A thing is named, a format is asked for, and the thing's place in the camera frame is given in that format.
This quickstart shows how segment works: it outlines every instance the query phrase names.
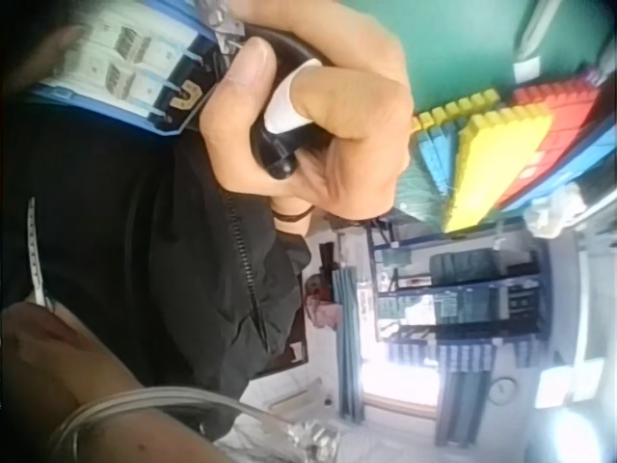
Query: wristband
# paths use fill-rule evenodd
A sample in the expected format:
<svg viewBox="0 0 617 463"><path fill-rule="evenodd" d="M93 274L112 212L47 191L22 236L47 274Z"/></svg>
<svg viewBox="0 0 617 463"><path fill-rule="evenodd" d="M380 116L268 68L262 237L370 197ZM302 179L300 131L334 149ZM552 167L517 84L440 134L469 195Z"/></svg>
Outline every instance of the wristband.
<svg viewBox="0 0 617 463"><path fill-rule="evenodd" d="M275 219L280 220L281 222L285 222L287 224L293 224L295 222L300 222L302 219L307 217L314 209L315 209L315 206L312 205L306 211L304 211L302 214L298 214L298 215L279 214L274 209L272 209L272 213L274 214Z"/></svg>

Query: yellow block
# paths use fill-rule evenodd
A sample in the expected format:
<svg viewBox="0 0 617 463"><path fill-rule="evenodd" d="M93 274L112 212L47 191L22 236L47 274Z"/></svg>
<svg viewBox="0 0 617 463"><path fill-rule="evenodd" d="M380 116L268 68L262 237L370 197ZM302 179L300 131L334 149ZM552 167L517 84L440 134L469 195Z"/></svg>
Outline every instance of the yellow block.
<svg viewBox="0 0 617 463"><path fill-rule="evenodd" d="M471 100L469 100L469 98L459 99L458 105L459 105L459 109L461 110L461 114L463 116L473 112L473 105L471 104Z"/></svg>
<svg viewBox="0 0 617 463"><path fill-rule="evenodd" d="M447 114L445 113L445 111L443 110L441 106L438 106L437 108L433 109L431 113L433 114L433 120L435 120L435 123L437 125L441 125L447 122L447 119L448 119Z"/></svg>
<svg viewBox="0 0 617 463"><path fill-rule="evenodd" d="M461 116L461 110L459 109L458 104L456 104L454 101L445 105L445 113L451 120L457 119L459 116Z"/></svg>
<svg viewBox="0 0 617 463"><path fill-rule="evenodd" d="M495 89L489 89L482 94L484 96L484 100L487 102L488 106L495 106L501 101L501 97L496 92Z"/></svg>
<svg viewBox="0 0 617 463"><path fill-rule="evenodd" d="M552 124L544 104L473 115L460 133L446 232L478 224L534 156Z"/></svg>
<svg viewBox="0 0 617 463"><path fill-rule="evenodd" d="M412 119L412 135L421 130L421 128L422 125L420 124L420 120L416 116L414 116L414 118Z"/></svg>
<svg viewBox="0 0 617 463"><path fill-rule="evenodd" d="M473 94L469 97L469 100L471 101L471 105L473 106L473 111L476 113L488 109L489 105L484 99L484 96L482 96L481 94Z"/></svg>
<svg viewBox="0 0 617 463"><path fill-rule="evenodd" d="M435 121L433 121L433 117L431 113L421 113L419 116L420 124L424 130L428 130L433 125L435 125Z"/></svg>

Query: black jacket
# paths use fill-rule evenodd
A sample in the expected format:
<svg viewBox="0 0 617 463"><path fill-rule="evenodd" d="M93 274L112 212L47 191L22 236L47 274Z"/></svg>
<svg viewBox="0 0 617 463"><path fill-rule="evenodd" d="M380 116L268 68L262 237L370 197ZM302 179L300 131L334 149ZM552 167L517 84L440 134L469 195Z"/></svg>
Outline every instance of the black jacket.
<svg viewBox="0 0 617 463"><path fill-rule="evenodd" d="M300 307L304 240L274 229L263 198L218 186L198 133L162 138L57 106L5 108L3 119L2 307L32 289L35 196L53 297L144 384L241 396ZM227 418L212 418L209 437Z"/></svg>

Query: green wall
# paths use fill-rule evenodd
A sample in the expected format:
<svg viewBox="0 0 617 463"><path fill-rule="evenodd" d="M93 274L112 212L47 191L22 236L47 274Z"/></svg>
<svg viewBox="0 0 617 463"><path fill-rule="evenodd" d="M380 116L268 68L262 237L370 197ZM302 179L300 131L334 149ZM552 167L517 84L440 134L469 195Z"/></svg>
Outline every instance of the green wall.
<svg viewBox="0 0 617 463"><path fill-rule="evenodd" d="M407 50L416 109L514 85L514 53L535 0L345 0L377 17ZM595 63L613 29L600 0L564 0L539 49L542 79Z"/></svg>

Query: metal rack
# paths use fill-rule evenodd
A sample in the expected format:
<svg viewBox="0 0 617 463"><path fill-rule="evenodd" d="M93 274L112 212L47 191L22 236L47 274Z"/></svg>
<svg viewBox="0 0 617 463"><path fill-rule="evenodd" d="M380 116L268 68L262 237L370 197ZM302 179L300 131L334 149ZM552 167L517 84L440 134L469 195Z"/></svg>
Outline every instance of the metal rack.
<svg viewBox="0 0 617 463"><path fill-rule="evenodd" d="M471 282L448 286L424 286L417 288L412 287L379 291L377 264L375 259L376 252L387 249L401 249L405 247L414 249L415 247L439 246L442 244L457 242L462 239L474 239L486 234L498 234L499 232L519 230L523 227L523 221L521 218L510 218L503 221L500 225L481 224L463 232L456 233L455 236L433 234L398 241L394 239L395 233L391 224L381 223L375 225L380 228L380 234L384 238L384 241L386 241L384 244L376 245L373 239L373 229L367 228L366 237L369 250L375 308L380 307L380 301L385 300L394 301L398 304L399 301L404 303L407 298L416 298L423 295L456 296L460 293L473 292L476 290L521 286L523 288L537 288L539 298L541 299L540 309L538 311L538 323L534 325L535 332L533 333L522 333L522 329L524 331L524 327L528 325L525 325L524 322L520 323L519 320L495 320L493 322L462 323L459 324L458 328L456 328L456 325L416 326L415 329L412 330L416 333L413 338L411 336L400 336L398 339L388 340L390 356L392 359L395 359L394 361L399 363L407 363L408 365L421 365L421 363L425 362L426 359L430 362L435 359L439 360L440 356L447 355L447 364L450 365L450 367L445 368L451 368L452 365L464 364L465 362L476 362L473 359L469 359L469 355L471 355L471 357L474 355L473 352L478 352L477 355L486 355L486 352L483 354L479 353L484 351L482 351L482 349L478 349L478 345L490 345L497 347L504 344L514 344L515 351L517 352L517 364L521 365L521 368L536 364L538 353L542 351L543 345L550 335L550 318L552 314L550 294L550 261L546 241L536 240L537 249L535 255L540 268L538 273L505 276L491 281ZM485 333L486 336L466 336L464 334L465 328L477 330L477 333L480 334ZM457 329L459 329L462 333L459 339L456 339ZM422 335L418 335L418 332L422 332L423 330L429 336L423 337ZM444 331L448 331L448 334L446 337L441 336L440 338L430 336L435 335L438 331L441 334Z"/></svg>

